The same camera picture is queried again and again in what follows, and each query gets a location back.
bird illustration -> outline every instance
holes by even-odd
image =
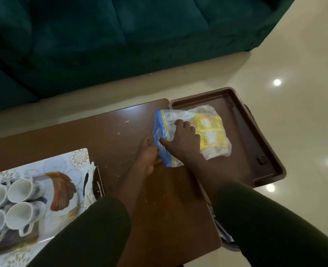
[[[50,206],[51,211],[61,211],[69,206],[70,200],[77,192],[71,179],[62,172],[45,173],[53,181],[54,198]]]

tiled floor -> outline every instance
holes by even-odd
[[[275,86],[279,79],[281,85]],[[0,112],[0,137],[159,98],[234,87],[285,165],[258,189],[328,235],[328,0],[296,0],[259,48]],[[249,266],[223,248],[186,266]]]

brown table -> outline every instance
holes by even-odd
[[[87,148],[108,191],[151,136],[161,99],[0,139],[0,171]],[[159,164],[144,183],[118,266],[176,266],[220,247],[197,182],[185,167]]]

green sofa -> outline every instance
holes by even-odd
[[[0,0],[1,108],[251,50],[293,1]]]

plastic tray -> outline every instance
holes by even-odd
[[[230,177],[251,187],[270,184],[286,176],[286,170],[261,133],[248,107],[236,91],[225,87],[214,91],[170,101],[170,109],[188,110],[209,104],[222,118],[227,137],[232,143],[229,157],[210,160]]]

